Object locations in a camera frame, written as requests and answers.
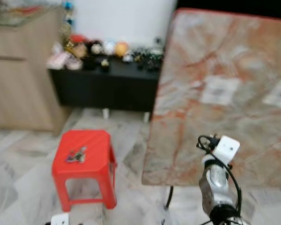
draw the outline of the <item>orange ball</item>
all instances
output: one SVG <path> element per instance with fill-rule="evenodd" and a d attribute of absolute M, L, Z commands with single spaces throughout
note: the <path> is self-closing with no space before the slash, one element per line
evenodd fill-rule
<path fill-rule="evenodd" d="M 118 57 L 123 57 L 128 50 L 128 45 L 126 42 L 117 42 L 114 53 Z"/>

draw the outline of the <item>black metal table leg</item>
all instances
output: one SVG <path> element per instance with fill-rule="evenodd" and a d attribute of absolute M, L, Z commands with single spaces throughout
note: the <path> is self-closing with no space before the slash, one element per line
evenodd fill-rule
<path fill-rule="evenodd" d="M 173 191 L 174 191 L 174 186 L 171 186 L 170 187 L 170 193 L 169 193 L 168 201 L 167 201 L 166 205 L 164 206 L 165 210 L 169 209 L 169 205 L 170 205 L 170 202 L 171 202 L 172 196 L 173 196 Z"/>

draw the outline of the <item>stool leg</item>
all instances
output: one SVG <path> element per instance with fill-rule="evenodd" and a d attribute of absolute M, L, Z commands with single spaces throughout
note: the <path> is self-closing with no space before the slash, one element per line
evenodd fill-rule
<path fill-rule="evenodd" d="M 69 195 L 67 194 L 66 181 L 57 180 L 57 179 L 54 179 L 54 181 L 55 181 L 62 210 L 64 212 L 69 212 L 71 210 L 71 204 L 70 204 Z"/>
<path fill-rule="evenodd" d="M 114 150 L 113 147 L 111 146 L 111 162 L 114 163 L 116 166 L 118 166 L 117 160 L 116 160 L 116 156 L 114 154 Z"/>
<path fill-rule="evenodd" d="M 103 201 L 107 209 L 113 209 L 117 205 L 116 194 L 111 183 L 111 176 L 108 167 L 104 169 L 105 175 L 98 180 Z"/>

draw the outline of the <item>silver metal arm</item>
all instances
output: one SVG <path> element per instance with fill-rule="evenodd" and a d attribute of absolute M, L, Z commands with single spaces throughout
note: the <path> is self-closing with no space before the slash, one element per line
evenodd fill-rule
<path fill-rule="evenodd" d="M 225 165 L 232 160 L 240 145 L 238 141 L 227 136 L 216 139 L 215 143 L 217 145 L 212 147 L 212 153 Z M 202 192 L 202 207 L 213 224 L 250 225 L 240 217 L 236 204 L 233 203 L 229 192 L 229 176 L 224 166 L 210 154 L 204 156 L 202 164 L 204 172 L 199 181 Z"/>

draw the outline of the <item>table leg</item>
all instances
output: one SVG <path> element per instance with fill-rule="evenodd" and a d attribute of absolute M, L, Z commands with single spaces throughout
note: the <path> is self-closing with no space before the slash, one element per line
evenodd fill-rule
<path fill-rule="evenodd" d="M 171 186 L 170 187 L 170 193 L 169 193 L 168 201 L 167 201 L 166 205 L 164 206 L 165 210 L 169 209 L 169 205 L 170 205 L 170 202 L 171 202 L 172 196 L 173 196 L 173 191 L 174 191 L 174 186 Z"/>
<path fill-rule="evenodd" d="M 150 120 L 150 112 L 145 112 L 144 114 L 144 122 L 149 123 Z"/>
<path fill-rule="evenodd" d="M 107 120 L 109 118 L 109 108 L 103 109 L 103 118 Z"/>

